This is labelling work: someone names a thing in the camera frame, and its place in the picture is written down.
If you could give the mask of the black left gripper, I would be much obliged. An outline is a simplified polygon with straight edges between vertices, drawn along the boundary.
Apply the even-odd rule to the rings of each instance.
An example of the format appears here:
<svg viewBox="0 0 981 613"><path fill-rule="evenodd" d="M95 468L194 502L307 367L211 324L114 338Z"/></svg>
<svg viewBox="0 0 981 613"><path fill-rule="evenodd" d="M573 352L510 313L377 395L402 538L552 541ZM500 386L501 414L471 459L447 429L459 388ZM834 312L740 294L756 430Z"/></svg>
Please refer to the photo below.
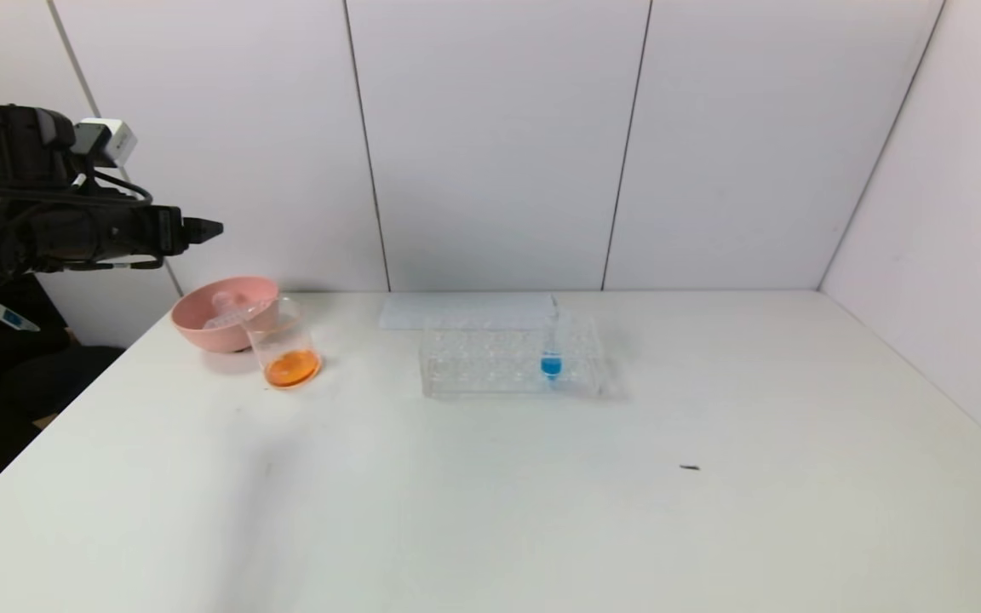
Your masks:
<svg viewBox="0 0 981 613"><path fill-rule="evenodd" d="M96 247L92 264L99 269L157 269L186 244L202 244L223 233L222 222L184 217L175 207L114 206L94 213Z"/></svg>

